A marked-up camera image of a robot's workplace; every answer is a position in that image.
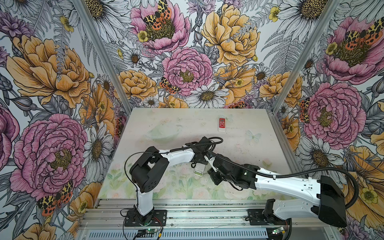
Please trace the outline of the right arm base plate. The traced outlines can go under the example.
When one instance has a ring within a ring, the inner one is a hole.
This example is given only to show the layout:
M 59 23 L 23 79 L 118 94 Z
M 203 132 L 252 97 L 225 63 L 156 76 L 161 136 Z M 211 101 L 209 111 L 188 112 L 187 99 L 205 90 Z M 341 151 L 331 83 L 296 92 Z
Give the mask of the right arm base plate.
M 245 221 L 248 221 L 251 226 L 289 226 L 292 222 L 292 219 L 282 220 L 274 214 L 266 214 L 263 209 L 248 209 L 247 213 Z

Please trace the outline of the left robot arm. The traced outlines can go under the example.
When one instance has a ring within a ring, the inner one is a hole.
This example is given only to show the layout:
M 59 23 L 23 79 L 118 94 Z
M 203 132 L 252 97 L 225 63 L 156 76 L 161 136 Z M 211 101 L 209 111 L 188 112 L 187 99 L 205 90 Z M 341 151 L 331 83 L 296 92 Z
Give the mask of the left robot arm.
M 159 150 L 149 147 L 141 152 L 141 156 L 125 171 L 127 178 L 136 188 L 136 204 L 127 213 L 135 224 L 148 226 L 156 218 L 153 204 L 153 190 L 160 183 L 163 175 L 172 166 L 190 163 L 196 172 L 202 174 L 205 167 L 212 163 L 210 151 L 224 140 L 220 137 L 203 137 L 199 142 L 191 142 L 171 150 Z

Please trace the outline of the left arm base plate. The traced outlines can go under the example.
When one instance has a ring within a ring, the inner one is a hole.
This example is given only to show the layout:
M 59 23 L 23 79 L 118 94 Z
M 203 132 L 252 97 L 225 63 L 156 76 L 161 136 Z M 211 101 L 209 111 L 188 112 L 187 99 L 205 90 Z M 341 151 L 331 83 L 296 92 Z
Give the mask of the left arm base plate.
M 152 210 L 147 215 L 140 215 L 138 210 L 128 210 L 125 227 L 164 227 L 167 222 L 167 210 Z

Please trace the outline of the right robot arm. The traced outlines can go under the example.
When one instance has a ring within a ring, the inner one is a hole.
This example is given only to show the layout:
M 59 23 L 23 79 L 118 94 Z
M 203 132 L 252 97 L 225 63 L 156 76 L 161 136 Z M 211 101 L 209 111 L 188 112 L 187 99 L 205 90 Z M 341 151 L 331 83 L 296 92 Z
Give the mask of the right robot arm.
M 347 226 L 345 197 L 332 178 L 284 177 L 253 165 L 240 165 L 227 157 L 207 153 L 209 175 L 215 185 L 228 182 L 236 190 L 272 191 L 292 197 L 291 200 L 269 199 L 259 217 L 269 224 L 292 218 L 318 218 L 333 227 Z

